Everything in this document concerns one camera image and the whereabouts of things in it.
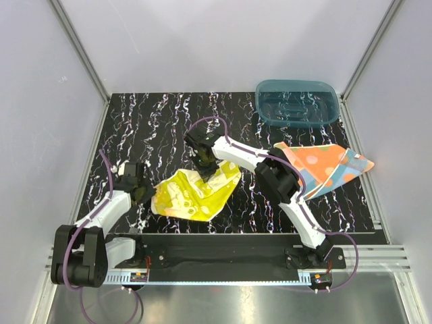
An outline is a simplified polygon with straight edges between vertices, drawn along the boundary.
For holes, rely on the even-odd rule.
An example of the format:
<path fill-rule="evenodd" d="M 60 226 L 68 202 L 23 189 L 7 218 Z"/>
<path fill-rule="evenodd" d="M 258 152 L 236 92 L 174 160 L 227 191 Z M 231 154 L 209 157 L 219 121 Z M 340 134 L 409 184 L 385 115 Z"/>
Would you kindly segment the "yellow crocodile towel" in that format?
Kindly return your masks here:
<path fill-rule="evenodd" d="M 178 169 L 156 185 L 151 211 L 165 217 L 208 222 L 216 217 L 236 189 L 240 168 L 232 162 L 217 164 L 216 173 L 205 182 L 197 171 Z"/>

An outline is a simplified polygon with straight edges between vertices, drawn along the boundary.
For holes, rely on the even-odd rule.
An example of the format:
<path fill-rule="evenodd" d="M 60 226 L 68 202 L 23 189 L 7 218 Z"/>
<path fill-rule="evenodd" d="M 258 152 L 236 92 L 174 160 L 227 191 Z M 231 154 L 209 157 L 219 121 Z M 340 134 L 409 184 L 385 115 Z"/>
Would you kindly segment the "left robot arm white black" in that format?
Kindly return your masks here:
<path fill-rule="evenodd" d="M 103 200 L 85 217 L 72 225 L 61 225 L 55 232 L 51 262 L 51 282 L 70 289 L 98 288 L 108 270 L 126 262 L 139 267 L 146 258 L 144 248 L 132 238 L 106 241 L 109 230 L 132 207 L 147 203 L 155 195 L 144 174 L 144 163 L 125 162 Z"/>

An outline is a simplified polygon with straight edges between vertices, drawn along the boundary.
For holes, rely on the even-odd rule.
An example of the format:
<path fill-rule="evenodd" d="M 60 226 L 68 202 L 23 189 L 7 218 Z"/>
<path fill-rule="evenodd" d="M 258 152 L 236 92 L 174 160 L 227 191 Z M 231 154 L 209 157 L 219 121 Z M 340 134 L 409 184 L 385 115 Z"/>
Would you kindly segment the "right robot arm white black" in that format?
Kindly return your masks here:
<path fill-rule="evenodd" d="M 333 242 L 302 197 L 306 189 L 304 178 L 281 149 L 254 148 L 230 138 L 225 130 L 207 132 L 197 124 L 187 131 L 184 141 L 204 182 L 217 171 L 218 160 L 253 173 L 261 193 L 288 216 L 300 235 L 303 251 L 298 258 L 317 268 L 329 262 Z"/>

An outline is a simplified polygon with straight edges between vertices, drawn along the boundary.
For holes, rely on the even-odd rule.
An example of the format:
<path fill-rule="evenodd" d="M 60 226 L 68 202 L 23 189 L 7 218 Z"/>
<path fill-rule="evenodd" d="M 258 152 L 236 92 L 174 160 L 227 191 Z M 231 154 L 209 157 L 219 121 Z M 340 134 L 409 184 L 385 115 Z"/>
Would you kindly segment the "teal transparent plastic bin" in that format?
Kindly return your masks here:
<path fill-rule="evenodd" d="M 330 85 L 306 80 L 264 80 L 256 86 L 255 107 L 268 126 L 320 128 L 340 116 L 338 96 Z"/>

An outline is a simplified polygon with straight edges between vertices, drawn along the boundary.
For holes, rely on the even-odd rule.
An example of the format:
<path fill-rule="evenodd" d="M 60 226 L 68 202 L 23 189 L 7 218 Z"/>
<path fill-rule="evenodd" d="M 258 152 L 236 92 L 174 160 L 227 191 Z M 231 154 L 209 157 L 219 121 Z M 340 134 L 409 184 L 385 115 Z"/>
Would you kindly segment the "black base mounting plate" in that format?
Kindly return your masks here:
<path fill-rule="evenodd" d="M 333 242 L 317 253 L 303 247 L 298 234 L 109 234 L 132 238 L 153 268 L 176 265 L 264 264 L 291 269 L 345 269 L 344 252 Z"/>

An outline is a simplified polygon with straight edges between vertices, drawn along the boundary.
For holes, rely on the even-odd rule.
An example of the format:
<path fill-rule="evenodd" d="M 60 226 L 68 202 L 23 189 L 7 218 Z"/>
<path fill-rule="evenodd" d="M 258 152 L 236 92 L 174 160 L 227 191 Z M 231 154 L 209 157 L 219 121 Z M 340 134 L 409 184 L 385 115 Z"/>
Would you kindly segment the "orange blue dotted towel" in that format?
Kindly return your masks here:
<path fill-rule="evenodd" d="M 304 200 L 327 194 L 375 166 L 351 148 L 337 144 L 288 146 L 279 142 L 273 146 L 284 152 L 289 162 L 306 180 Z"/>

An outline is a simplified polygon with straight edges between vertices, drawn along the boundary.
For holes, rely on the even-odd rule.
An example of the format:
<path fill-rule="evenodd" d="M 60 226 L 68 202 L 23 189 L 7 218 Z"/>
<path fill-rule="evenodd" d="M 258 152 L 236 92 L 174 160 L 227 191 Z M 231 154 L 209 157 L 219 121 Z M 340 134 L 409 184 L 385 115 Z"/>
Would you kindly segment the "left aluminium frame post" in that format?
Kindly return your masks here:
<path fill-rule="evenodd" d="M 98 92 L 103 102 L 108 103 L 111 95 L 103 85 L 103 82 L 99 77 L 90 57 L 88 56 L 88 53 L 86 52 L 86 49 L 84 48 L 84 45 L 82 44 L 82 41 L 80 40 L 80 37 L 78 36 L 78 33 L 74 28 L 74 25 L 72 24 L 65 7 L 63 6 L 63 3 L 60 0 L 48 0 L 47 2 L 51 6 L 55 17 L 58 19 L 61 27 L 63 28 L 63 31 L 65 32 L 65 35 L 67 36 L 71 46 L 74 48 L 76 55 L 88 74 L 88 77 L 95 87 L 95 90 Z"/>

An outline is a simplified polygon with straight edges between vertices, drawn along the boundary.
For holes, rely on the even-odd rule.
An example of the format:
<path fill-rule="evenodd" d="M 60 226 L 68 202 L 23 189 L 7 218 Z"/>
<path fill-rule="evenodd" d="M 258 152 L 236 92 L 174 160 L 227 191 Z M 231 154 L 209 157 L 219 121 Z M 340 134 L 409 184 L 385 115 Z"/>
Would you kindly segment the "aluminium frame post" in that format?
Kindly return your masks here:
<path fill-rule="evenodd" d="M 404 0 L 392 0 L 389 7 L 387 8 L 384 16 L 382 17 L 376 31 L 374 32 L 371 40 L 369 41 L 366 50 L 364 51 L 360 61 L 358 62 L 352 76 L 350 77 L 345 89 L 342 91 L 340 98 L 343 103 L 348 100 L 348 97 L 354 90 L 354 87 L 358 83 L 362 73 L 364 72 L 367 64 L 370 62 L 375 51 L 380 45 L 385 33 L 391 26 L 394 18 L 397 16 L 401 6 L 403 6 Z"/>
<path fill-rule="evenodd" d="M 61 27 L 63 28 L 63 31 L 65 32 L 65 35 L 67 36 L 71 46 L 74 48 L 76 55 L 88 74 L 88 77 L 95 87 L 95 90 L 98 92 L 103 102 L 108 103 L 111 95 L 103 85 L 103 82 L 99 77 L 90 57 L 88 56 L 88 53 L 86 52 L 86 49 L 84 48 L 84 45 L 82 44 L 82 41 L 80 40 L 80 37 L 78 36 L 78 33 L 74 28 L 74 25 L 72 24 L 65 7 L 63 6 L 63 3 L 60 0 L 48 0 L 47 2 L 51 6 L 55 17 L 58 19 Z"/>

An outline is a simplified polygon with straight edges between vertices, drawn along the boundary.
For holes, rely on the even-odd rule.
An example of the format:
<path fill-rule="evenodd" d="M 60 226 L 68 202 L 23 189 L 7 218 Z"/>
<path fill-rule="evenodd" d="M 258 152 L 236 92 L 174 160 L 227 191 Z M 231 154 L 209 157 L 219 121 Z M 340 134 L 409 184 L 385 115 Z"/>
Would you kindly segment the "aluminium front rail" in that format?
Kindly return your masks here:
<path fill-rule="evenodd" d="M 341 248 L 348 268 L 355 264 L 356 254 L 352 245 L 336 245 Z M 397 244 L 359 244 L 358 271 L 360 272 L 411 272 L 406 251 Z M 50 251 L 43 271 L 51 270 L 52 251 Z"/>

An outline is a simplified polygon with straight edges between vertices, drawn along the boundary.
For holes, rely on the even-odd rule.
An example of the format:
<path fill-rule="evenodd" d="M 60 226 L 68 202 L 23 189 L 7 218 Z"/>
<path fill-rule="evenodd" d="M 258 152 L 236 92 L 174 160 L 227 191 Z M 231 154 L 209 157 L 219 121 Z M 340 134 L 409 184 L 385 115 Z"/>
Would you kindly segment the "right aluminium frame post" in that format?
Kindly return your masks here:
<path fill-rule="evenodd" d="M 345 89 L 342 91 L 340 98 L 343 103 L 348 100 L 348 97 L 354 90 L 354 87 L 358 83 L 362 73 L 364 72 L 367 64 L 370 62 L 375 51 L 380 45 L 385 33 L 391 26 L 394 18 L 397 16 L 401 6 L 403 6 L 404 0 L 392 0 L 389 7 L 387 8 L 384 16 L 382 17 L 376 31 L 374 32 L 371 40 L 369 41 L 366 50 L 364 51 L 360 61 L 358 62 L 352 76 L 350 77 Z"/>

